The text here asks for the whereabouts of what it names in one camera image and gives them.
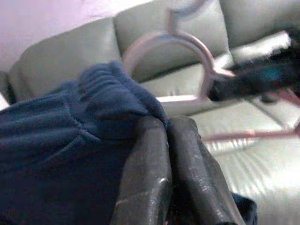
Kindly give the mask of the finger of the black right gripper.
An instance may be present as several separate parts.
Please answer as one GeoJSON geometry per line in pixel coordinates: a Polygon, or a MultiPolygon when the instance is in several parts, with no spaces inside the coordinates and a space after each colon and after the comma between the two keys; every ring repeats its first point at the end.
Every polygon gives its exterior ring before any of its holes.
{"type": "Polygon", "coordinates": [[[276,51],[233,68],[235,76],[214,81],[208,97],[220,102],[300,85],[300,52],[276,51]]]}

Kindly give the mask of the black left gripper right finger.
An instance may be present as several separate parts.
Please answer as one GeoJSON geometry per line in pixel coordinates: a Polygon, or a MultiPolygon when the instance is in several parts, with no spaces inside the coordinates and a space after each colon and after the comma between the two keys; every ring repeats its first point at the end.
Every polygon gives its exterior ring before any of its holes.
{"type": "Polygon", "coordinates": [[[216,159],[204,146],[196,123],[170,119],[168,128],[174,202],[181,221],[193,225],[245,224],[216,159]]]}

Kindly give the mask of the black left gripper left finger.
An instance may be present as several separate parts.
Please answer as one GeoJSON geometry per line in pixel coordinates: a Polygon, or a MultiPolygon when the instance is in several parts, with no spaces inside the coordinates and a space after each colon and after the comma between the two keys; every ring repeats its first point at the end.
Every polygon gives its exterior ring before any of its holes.
{"type": "Polygon", "coordinates": [[[172,196],[172,170],[163,123],[139,119],[126,159],[112,225],[164,225],[172,196]]]}

